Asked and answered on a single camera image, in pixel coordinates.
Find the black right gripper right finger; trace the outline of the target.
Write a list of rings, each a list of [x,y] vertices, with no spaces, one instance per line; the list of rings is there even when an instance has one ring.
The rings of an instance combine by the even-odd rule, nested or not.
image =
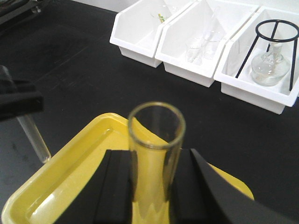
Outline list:
[[[195,149],[183,149],[172,186],[176,224],[293,224],[250,199],[214,171]]]

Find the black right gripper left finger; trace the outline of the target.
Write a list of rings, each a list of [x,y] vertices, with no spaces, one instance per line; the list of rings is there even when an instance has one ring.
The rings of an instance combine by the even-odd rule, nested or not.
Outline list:
[[[91,179],[57,224],[129,224],[132,220],[130,152],[107,150]]]

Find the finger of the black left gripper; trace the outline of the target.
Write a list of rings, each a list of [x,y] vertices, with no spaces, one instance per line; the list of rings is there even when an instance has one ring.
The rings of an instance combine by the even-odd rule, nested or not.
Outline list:
[[[0,120],[40,112],[44,99],[36,86],[28,80],[12,79],[5,66],[0,67]]]

